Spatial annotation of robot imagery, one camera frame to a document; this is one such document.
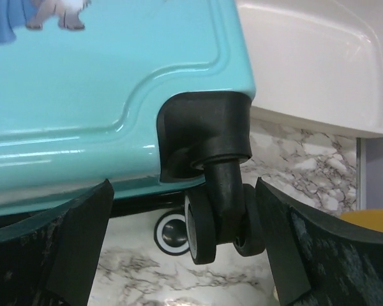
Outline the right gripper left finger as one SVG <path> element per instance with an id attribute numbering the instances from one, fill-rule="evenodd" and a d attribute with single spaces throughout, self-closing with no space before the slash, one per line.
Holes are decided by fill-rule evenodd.
<path id="1" fill-rule="evenodd" d="M 0 305 L 87 305 L 113 199 L 105 180 L 0 228 Z"/>

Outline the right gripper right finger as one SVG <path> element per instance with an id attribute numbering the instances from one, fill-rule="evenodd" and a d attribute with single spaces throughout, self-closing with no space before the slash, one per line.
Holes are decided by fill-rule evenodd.
<path id="1" fill-rule="evenodd" d="M 280 305 L 383 305 L 383 233 L 305 205 L 261 178 L 255 190 Z"/>

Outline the pink and teal kids suitcase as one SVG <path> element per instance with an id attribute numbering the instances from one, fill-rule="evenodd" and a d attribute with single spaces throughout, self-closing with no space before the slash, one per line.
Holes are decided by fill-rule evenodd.
<path id="1" fill-rule="evenodd" d="M 254 97 L 235 1 L 0 1 L 0 216 L 108 179 L 120 200 L 185 191 L 198 265 L 260 254 Z"/>

